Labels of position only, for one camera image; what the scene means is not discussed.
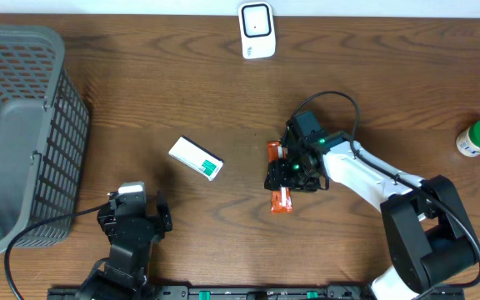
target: small jar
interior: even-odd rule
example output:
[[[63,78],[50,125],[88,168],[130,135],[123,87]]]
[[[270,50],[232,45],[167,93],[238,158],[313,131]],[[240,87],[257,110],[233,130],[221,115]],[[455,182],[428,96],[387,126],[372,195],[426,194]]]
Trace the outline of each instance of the small jar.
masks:
[[[480,155],[480,121],[464,130],[457,137],[457,148],[460,153],[467,157]]]

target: plastic bin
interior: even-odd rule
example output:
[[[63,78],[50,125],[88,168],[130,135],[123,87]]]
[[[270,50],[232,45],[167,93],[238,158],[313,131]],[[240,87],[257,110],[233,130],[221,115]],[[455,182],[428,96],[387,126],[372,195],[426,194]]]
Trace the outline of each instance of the plastic bin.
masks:
[[[75,207],[89,116],[63,60],[53,30],[0,25],[0,253],[26,226]],[[37,228],[16,245],[61,242],[71,221]]]

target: basket bottom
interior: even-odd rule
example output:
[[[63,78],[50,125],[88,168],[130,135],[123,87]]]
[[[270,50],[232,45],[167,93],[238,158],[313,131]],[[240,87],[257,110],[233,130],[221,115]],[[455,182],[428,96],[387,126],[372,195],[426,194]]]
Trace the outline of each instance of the basket bottom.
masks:
[[[0,111],[0,240],[17,226],[22,205],[32,204],[24,193],[44,113],[38,100],[12,101]],[[19,226],[24,228],[28,219]]]

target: wood grain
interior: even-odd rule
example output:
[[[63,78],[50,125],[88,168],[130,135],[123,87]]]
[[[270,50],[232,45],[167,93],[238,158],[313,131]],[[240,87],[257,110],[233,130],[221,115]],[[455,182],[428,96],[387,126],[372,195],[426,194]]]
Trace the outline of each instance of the wood grain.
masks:
[[[480,118],[480,20],[277,17],[274,57],[245,61],[235,17],[0,15],[57,30],[66,69],[92,110],[78,210],[121,183],[161,189],[174,230],[153,249],[151,275],[194,285],[371,281],[390,265],[380,214],[343,186],[295,194],[295,212],[269,213],[266,142],[307,96],[334,89],[362,108],[358,139],[398,168],[458,188],[480,239],[480,158],[454,139]],[[324,126],[349,130],[353,108],[311,105]],[[168,156],[186,135],[225,162],[214,182]],[[95,215],[69,239],[16,249],[25,298],[78,285],[108,240]],[[471,280],[477,268],[455,282]],[[480,299],[480,286],[466,291]],[[0,256],[0,298],[10,298]]]

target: black square outline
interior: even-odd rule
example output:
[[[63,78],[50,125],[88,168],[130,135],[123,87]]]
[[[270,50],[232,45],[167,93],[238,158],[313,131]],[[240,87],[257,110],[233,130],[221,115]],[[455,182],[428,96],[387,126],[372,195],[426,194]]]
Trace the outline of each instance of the black square outline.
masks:
[[[246,30],[246,19],[243,16],[243,10],[246,8],[255,8],[259,6],[264,6],[266,8],[266,14],[267,14],[267,27],[270,28],[270,30],[265,33],[265,34],[258,34],[254,36],[250,36],[247,34]],[[248,37],[248,38],[260,38],[260,37],[267,37],[268,35],[272,34],[272,22],[270,21],[270,7],[268,5],[260,3],[260,4],[253,4],[253,5],[246,5],[245,7],[242,7],[242,25],[243,25],[243,34]]]

